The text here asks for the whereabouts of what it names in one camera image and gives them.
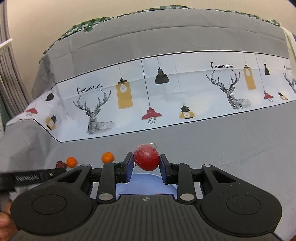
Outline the person left hand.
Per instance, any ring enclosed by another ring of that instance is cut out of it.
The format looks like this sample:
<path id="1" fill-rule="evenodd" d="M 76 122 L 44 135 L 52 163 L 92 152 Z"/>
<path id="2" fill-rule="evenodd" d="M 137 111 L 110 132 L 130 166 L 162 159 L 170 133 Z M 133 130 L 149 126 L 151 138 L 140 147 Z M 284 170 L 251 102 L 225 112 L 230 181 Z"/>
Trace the person left hand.
<path id="1" fill-rule="evenodd" d="M 16 225 L 11 218 L 11 205 L 12 201 L 6 205 L 6 211 L 0 214 L 0 240 L 5 241 L 12 238 L 17 232 Z"/>

